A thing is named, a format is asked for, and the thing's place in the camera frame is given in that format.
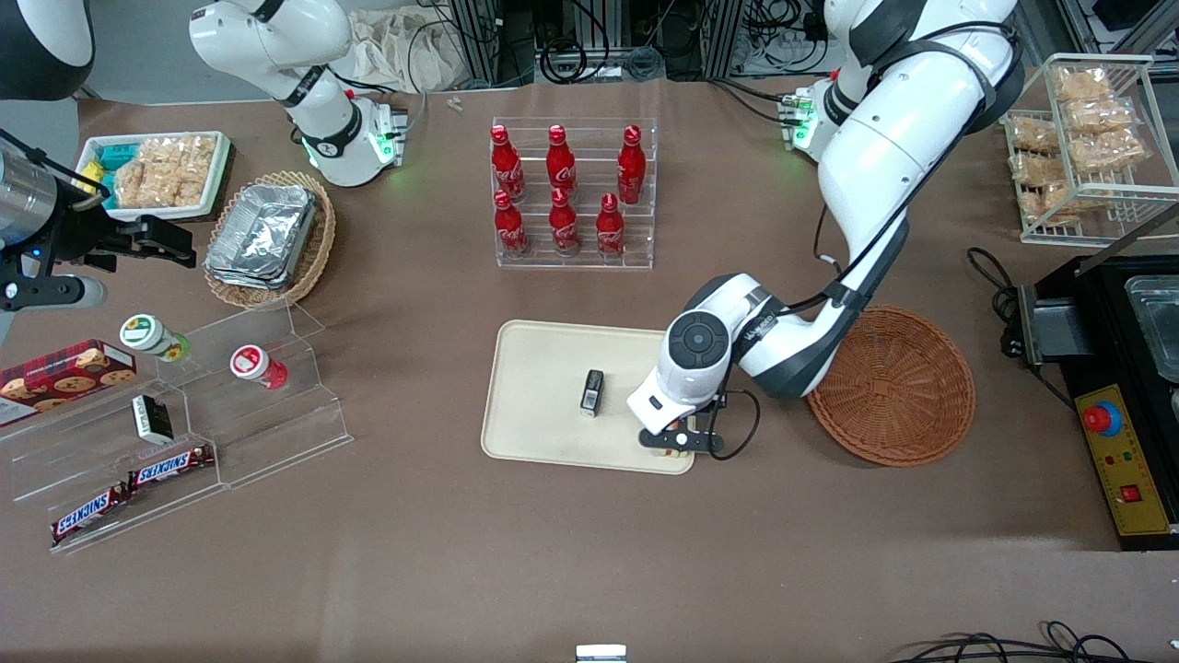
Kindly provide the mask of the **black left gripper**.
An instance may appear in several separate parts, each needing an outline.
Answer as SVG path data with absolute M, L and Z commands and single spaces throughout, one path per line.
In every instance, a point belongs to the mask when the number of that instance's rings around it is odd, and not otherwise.
M 713 431 L 716 418 L 727 407 L 726 394 L 714 394 L 711 402 L 686 416 L 686 429 L 692 432 Z

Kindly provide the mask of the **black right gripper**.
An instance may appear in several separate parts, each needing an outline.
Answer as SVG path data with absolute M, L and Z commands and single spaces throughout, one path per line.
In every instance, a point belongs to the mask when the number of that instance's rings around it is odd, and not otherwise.
M 129 227 L 110 218 L 101 202 L 58 201 L 42 230 L 35 235 L 37 275 L 50 275 L 55 264 L 83 264 L 105 273 L 116 273 L 119 256 L 139 260 L 164 260 L 195 269 L 197 252 L 193 234 L 156 217 L 136 218 L 134 238 Z

